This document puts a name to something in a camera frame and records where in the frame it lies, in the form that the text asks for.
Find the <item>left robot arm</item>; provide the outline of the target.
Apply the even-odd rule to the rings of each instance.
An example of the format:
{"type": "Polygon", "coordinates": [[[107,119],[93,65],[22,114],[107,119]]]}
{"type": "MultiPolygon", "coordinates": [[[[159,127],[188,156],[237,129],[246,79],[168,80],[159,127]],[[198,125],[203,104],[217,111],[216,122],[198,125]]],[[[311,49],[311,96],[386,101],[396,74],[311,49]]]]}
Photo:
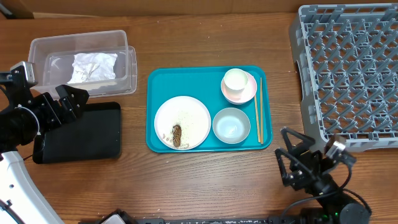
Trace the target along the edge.
{"type": "Polygon", "coordinates": [[[18,146],[71,123],[83,114],[86,90],[60,85],[55,101],[48,93],[32,96],[32,84],[16,72],[1,74],[9,107],[1,112],[1,223],[61,223],[61,218],[33,183],[18,146]]]}

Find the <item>white napkin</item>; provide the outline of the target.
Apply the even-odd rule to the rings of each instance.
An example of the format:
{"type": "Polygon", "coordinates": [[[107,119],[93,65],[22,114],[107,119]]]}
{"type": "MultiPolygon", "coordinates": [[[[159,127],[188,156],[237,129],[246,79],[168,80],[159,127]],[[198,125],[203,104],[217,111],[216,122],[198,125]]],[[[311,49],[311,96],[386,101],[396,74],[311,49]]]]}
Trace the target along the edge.
{"type": "Polygon", "coordinates": [[[78,53],[72,63],[73,73],[68,84],[98,82],[116,78],[114,66],[117,54],[78,53]]]}

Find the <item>black plastic tray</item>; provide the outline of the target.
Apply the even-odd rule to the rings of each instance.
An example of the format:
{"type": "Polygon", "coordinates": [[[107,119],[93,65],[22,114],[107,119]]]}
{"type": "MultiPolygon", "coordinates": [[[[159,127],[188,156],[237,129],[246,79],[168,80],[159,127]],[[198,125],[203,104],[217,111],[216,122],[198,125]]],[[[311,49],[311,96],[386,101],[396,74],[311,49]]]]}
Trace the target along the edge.
{"type": "Polygon", "coordinates": [[[106,102],[86,105],[81,118],[35,140],[32,158],[36,164],[50,164],[120,155],[121,106],[106,102]]]}

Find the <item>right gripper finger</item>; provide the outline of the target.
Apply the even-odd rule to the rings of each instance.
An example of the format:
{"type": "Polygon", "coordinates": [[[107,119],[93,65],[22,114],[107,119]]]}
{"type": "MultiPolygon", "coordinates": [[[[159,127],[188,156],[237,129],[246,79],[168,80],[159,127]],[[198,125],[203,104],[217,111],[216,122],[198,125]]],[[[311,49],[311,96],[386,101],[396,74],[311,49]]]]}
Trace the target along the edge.
{"type": "Polygon", "coordinates": [[[288,127],[283,127],[280,130],[280,133],[288,152],[306,152],[309,151],[310,147],[315,144],[314,138],[296,132],[288,127]],[[298,139],[300,142],[298,144],[293,144],[290,138],[298,139]]]}
{"type": "Polygon", "coordinates": [[[286,171],[282,157],[286,157],[290,161],[292,161],[294,159],[294,157],[283,148],[276,149],[275,156],[277,158],[283,185],[284,186],[292,185],[294,178],[292,178],[292,179],[290,178],[291,175],[286,171]]]}

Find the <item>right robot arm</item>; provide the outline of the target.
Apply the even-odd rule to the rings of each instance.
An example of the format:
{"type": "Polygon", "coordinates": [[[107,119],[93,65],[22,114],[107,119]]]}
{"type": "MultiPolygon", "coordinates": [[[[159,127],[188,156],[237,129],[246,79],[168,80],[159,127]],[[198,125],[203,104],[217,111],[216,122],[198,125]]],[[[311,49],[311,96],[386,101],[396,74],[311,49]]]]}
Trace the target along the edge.
{"type": "Polygon", "coordinates": [[[313,152],[314,138],[288,127],[280,133],[286,148],[276,149],[275,155],[282,183],[311,196],[285,208],[279,223],[369,223],[370,206],[346,188],[356,162],[345,150],[346,139],[334,135],[324,149],[313,152]]]}

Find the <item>white cup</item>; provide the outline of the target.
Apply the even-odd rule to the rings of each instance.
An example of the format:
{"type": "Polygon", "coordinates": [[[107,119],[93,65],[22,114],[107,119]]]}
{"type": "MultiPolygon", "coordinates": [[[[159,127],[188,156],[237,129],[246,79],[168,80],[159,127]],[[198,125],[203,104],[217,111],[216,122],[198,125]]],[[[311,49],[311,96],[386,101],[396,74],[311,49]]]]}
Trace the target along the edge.
{"type": "Polygon", "coordinates": [[[226,91],[232,95],[242,93],[248,84],[248,80],[247,73],[239,68],[228,70],[223,77],[226,91]]]}

